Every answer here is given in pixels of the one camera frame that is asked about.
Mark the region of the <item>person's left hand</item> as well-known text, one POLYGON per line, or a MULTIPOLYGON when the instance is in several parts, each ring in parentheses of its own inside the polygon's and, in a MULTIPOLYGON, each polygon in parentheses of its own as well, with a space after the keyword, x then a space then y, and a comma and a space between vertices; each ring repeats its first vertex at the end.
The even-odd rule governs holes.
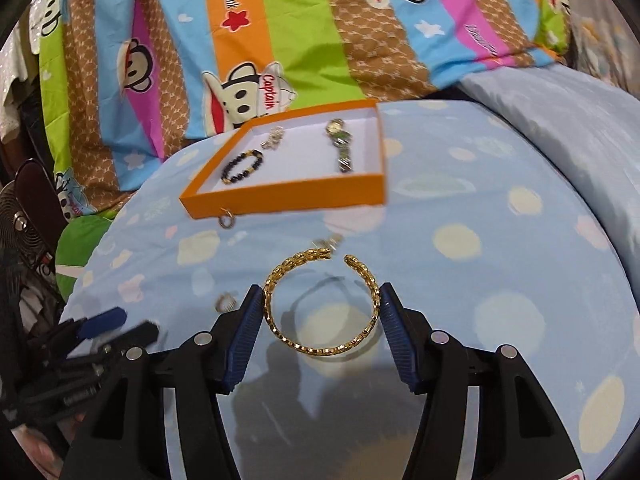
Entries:
MULTIPOLYGON (((85 414, 80 413, 60 420, 56 426, 62 431, 66 441, 72 442, 84 419, 85 414)), ((44 434, 24 425, 12 429, 12 434, 43 478, 48 480, 60 478, 64 460, 53 451, 50 441, 44 434)))

